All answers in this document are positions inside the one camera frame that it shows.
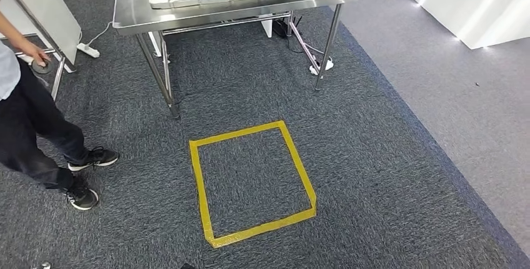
white display board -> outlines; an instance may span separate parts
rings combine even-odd
[[[68,60],[74,64],[81,27],[63,0],[22,0]],[[0,11],[23,34],[37,34],[51,48],[15,0],[0,0]]]
[[[471,49],[530,37],[530,0],[416,0]]]

floor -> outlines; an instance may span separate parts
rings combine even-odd
[[[65,2],[85,39],[112,18],[113,0]],[[306,39],[322,43],[330,10],[301,13]],[[79,71],[65,75],[57,103],[89,147],[119,150],[121,159],[81,173],[102,197],[88,212],[1,169],[4,266],[528,267],[509,235],[502,242],[492,233],[495,222],[484,221],[489,210],[343,26],[336,67],[319,93],[304,56],[283,39],[265,38],[259,23],[172,38],[180,121],[169,117],[134,38],[110,31],[94,47],[102,56],[79,55]],[[188,140],[279,119],[315,187],[317,216],[213,249],[201,226]],[[64,164],[53,147],[39,144]],[[199,153],[215,236],[308,207],[278,131]]]
[[[360,0],[342,21],[530,254],[530,39],[470,51],[413,0]]]

black sneaker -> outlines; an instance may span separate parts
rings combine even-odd
[[[96,191],[88,188],[81,177],[74,177],[74,183],[66,190],[68,202],[81,211],[88,211],[99,201]]]
[[[88,157],[85,164],[71,164],[68,163],[68,169],[71,171],[83,170],[89,166],[105,167],[114,164],[119,158],[119,153],[104,149],[103,147],[96,147],[88,151]]]

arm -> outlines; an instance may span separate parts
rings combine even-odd
[[[25,55],[31,56],[40,66],[45,66],[43,59],[50,60],[44,51],[28,41],[2,13],[0,13],[0,33],[2,33],[9,42]]]

yellow tape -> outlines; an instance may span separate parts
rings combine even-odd
[[[235,233],[231,233],[230,235],[215,238],[213,228],[212,228],[212,223],[210,220],[210,212],[208,210],[208,201],[206,198],[206,189],[204,187],[203,171],[201,169],[201,163],[199,160],[199,150],[198,150],[199,146],[208,145],[208,144],[212,144],[215,142],[224,141],[224,140],[228,140],[232,138],[237,138],[238,136],[246,136],[246,135],[258,133],[258,132],[265,131],[268,129],[273,129],[273,128],[280,129],[281,134],[285,140],[285,143],[287,144],[287,148],[289,149],[289,153],[291,154],[292,160],[294,162],[294,166],[296,170],[298,171],[300,178],[302,179],[302,184],[304,185],[304,189],[306,190],[307,196],[309,197],[309,202],[311,203],[310,209],[287,216],[280,220],[271,221],[268,223],[264,223],[262,225],[249,228],[247,230],[237,231]],[[220,134],[217,136],[211,136],[209,138],[202,139],[202,140],[190,141],[189,150],[191,153],[191,163],[193,165],[195,179],[197,181],[197,190],[199,192],[199,208],[201,211],[201,221],[202,221],[202,228],[204,230],[204,237],[206,238],[208,242],[210,242],[210,244],[214,248],[219,248],[224,245],[228,245],[228,244],[235,243],[237,241],[245,240],[252,236],[259,235],[260,233],[265,233],[271,230],[277,230],[278,228],[282,228],[284,226],[298,223],[300,221],[309,219],[316,215],[316,194],[313,190],[313,186],[311,185],[311,182],[309,181],[309,177],[308,177],[308,174],[306,173],[306,169],[304,168],[304,165],[302,164],[302,160],[300,159],[300,156],[298,155],[298,152],[296,151],[296,147],[294,146],[293,139],[291,138],[291,135],[289,134],[289,131],[284,121],[272,122],[268,124],[251,127],[251,128],[242,129],[239,131],[233,131],[231,133],[224,133],[224,134]]]

